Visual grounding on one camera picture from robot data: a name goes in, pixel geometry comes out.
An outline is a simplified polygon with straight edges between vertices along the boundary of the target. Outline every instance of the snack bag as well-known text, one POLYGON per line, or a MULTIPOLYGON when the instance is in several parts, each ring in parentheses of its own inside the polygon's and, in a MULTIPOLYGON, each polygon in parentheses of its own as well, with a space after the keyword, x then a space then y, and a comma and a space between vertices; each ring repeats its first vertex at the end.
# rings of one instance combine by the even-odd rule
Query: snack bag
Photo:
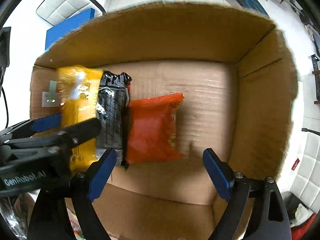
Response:
POLYGON ((132 101, 126 160, 129 164, 183 157, 176 150, 176 112, 182 93, 132 101))
MULTIPOLYGON (((58 69, 61 92, 61 126, 66 127, 96 116, 96 105, 102 70, 80 65, 58 69)), ((85 170, 95 157, 96 139, 72 149, 70 170, 85 170)))
POLYGON ((102 129, 97 136, 97 157, 100 157, 106 148, 113 148, 117 154, 116 165, 121 165, 125 152, 127 133, 123 122, 130 101, 131 80, 127 73, 116 75, 105 71, 100 81, 97 118, 102 129))

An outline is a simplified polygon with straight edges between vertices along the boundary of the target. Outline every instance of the white tiled floor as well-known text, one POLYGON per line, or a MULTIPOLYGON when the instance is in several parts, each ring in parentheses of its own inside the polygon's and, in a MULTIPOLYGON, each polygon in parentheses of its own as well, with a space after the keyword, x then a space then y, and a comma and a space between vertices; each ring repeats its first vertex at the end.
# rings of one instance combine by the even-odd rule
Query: white tiled floor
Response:
MULTIPOLYGON (((99 0, 107 12, 127 8, 141 3, 153 1, 198 1, 223 4, 240 8, 236 0, 99 0)), ((320 131, 320 107, 315 106, 316 100, 315 80, 311 74, 312 63, 310 55, 315 53, 315 47, 310 40, 307 31, 300 22, 287 0, 280 4, 280 0, 258 0, 265 8, 270 18, 274 20, 279 29, 284 32, 288 47, 296 63, 300 80, 303 82, 304 94, 304 126, 320 131)), ((29 106, 30 93, 28 86, 33 63, 38 55, 44 52, 45 32, 49 25, 40 19, 35 10, 42 0, 23 0, 8 19, 6 26, 12 26, 12 39, 10 44, 11 64, 4 79, 4 89, 7 92, 10 122, 23 121, 28 118, 27 111, 21 112, 16 108, 16 92, 14 89, 17 75, 20 73, 20 95, 19 103, 29 106)), ((3 99, 0 98, 0 114, 5 116, 3 99)), ((4 127, 5 120, 0 120, 0 129, 4 127)))

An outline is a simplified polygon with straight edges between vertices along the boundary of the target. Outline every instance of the white label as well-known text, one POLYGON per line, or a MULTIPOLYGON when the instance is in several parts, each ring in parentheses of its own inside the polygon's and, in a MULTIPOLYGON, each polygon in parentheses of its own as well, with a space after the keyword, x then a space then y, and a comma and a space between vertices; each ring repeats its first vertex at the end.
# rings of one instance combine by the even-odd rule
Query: white label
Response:
POLYGON ((49 92, 42 92, 42 107, 60 106, 60 93, 55 93, 54 102, 49 101, 49 92))

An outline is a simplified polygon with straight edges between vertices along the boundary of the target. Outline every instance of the orange package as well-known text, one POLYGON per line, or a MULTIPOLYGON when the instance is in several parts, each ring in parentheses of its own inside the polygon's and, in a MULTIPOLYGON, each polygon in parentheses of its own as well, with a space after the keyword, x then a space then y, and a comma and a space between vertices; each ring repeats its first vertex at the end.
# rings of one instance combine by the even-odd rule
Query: orange package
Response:
POLYGON ((183 157, 176 150, 176 112, 182 93, 130 103, 131 128, 126 161, 129 164, 165 162, 183 157))

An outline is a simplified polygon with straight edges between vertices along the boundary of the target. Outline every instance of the cardboard box inner wall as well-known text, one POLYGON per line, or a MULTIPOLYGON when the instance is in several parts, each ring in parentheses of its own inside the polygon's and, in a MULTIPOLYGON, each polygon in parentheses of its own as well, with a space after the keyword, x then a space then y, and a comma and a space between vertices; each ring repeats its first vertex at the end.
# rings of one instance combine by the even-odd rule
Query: cardboard box inner wall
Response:
POLYGON ((226 205, 202 165, 207 147, 247 177, 276 176, 290 133, 297 77, 268 19, 218 5, 148 4, 106 14, 57 41, 35 62, 31 118, 55 69, 80 64, 127 72, 132 99, 183 92, 177 114, 182 160, 113 171, 94 207, 124 239, 207 239, 226 205))

